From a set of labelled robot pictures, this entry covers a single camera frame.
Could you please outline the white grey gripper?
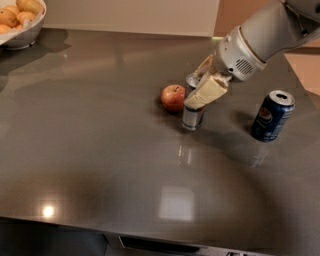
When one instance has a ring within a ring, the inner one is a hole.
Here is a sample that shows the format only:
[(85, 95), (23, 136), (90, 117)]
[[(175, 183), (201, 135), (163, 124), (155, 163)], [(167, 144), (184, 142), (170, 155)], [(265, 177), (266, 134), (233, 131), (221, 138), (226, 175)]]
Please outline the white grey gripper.
[(266, 63), (251, 49), (240, 26), (229, 32), (194, 71), (201, 78), (196, 89), (184, 100), (192, 109), (199, 109), (227, 93), (231, 77), (244, 82), (262, 71)]

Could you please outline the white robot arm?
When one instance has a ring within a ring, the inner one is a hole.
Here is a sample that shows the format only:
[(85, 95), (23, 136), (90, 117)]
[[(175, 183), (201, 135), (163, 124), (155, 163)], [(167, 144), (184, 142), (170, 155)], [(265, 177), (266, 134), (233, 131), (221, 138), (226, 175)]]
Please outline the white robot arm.
[(231, 82), (262, 71), (274, 55), (320, 36), (320, 0), (270, 0), (216, 45), (194, 71), (199, 79), (184, 104), (202, 108), (223, 96)]

